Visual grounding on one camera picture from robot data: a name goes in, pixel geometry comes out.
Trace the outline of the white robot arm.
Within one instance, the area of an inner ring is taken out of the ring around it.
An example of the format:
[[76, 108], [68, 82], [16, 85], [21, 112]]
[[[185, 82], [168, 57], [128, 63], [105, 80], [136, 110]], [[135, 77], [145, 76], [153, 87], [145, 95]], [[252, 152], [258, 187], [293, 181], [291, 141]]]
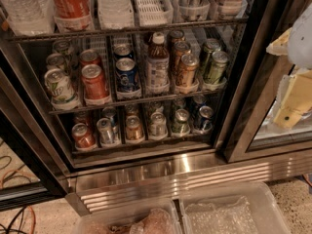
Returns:
[[298, 68], [295, 74], [283, 76], [273, 106], [273, 123], [279, 128], [291, 129], [312, 108], [312, 5], [291, 28], [268, 45], [266, 52], [287, 56]]

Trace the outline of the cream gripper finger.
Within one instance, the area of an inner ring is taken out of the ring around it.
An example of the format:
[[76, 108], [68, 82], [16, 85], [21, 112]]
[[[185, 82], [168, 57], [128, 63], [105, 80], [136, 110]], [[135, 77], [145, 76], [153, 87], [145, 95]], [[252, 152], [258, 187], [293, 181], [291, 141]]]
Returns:
[[273, 123], [291, 129], [312, 108], [312, 70], [299, 69], [295, 75], [284, 75], [273, 106]]
[[266, 48], [266, 52], [273, 56], [286, 56], [288, 54], [288, 42], [292, 28], [287, 29], [275, 41], [270, 43]]

